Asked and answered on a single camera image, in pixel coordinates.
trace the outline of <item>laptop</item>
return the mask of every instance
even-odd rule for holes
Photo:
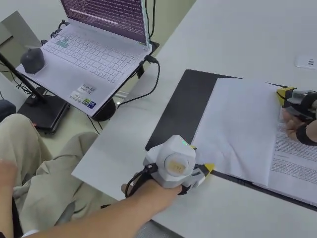
[[[69,25],[42,51],[35,83],[93,116],[152,51],[142,0],[61,0]]]

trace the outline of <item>person's leg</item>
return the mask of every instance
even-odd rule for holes
[[[83,133],[73,137],[60,154],[45,161],[30,181],[20,220],[25,232],[46,230],[55,225],[65,208],[75,201],[73,218],[100,209],[101,192],[71,175],[97,135]]]
[[[16,162],[16,186],[21,186],[27,174],[35,174],[41,163],[52,156],[30,120],[12,114],[0,123],[0,158]]]

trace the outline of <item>document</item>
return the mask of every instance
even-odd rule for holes
[[[291,140],[279,119],[268,187],[317,204],[317,147]]]
[[[193,140],[198,163],[267,185],[281,109],[276,90],[255,80],[218,79]]]
[[[316,206],[317,146],[287,136],[277,89],[254,80],[219,79],[193,140],[197,160]]]

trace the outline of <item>laptop keyboard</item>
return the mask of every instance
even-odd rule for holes
[[[118,81],[139,57],[63,31],[42,49],[112,83]]]

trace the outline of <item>black computer mouse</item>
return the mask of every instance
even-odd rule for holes
[[[44,55],[40,48],[29,49],[20,60],[26,73],[36,74],[45,65]]]

